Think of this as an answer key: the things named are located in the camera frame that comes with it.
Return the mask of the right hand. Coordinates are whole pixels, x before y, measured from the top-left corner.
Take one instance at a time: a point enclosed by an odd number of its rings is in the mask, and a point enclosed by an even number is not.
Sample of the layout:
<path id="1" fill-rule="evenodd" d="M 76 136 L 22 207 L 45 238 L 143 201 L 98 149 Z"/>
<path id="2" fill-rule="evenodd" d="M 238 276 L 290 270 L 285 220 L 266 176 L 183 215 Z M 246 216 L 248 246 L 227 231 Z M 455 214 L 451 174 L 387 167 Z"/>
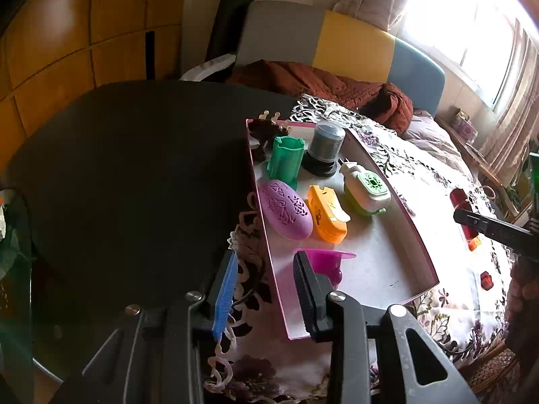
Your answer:
<path id="1" fill-rule="evenodd" d="M 511 271 L 505 318 L 507 345 L 519 351 L 538 340 L 538 263 L 519 257 Z"/>

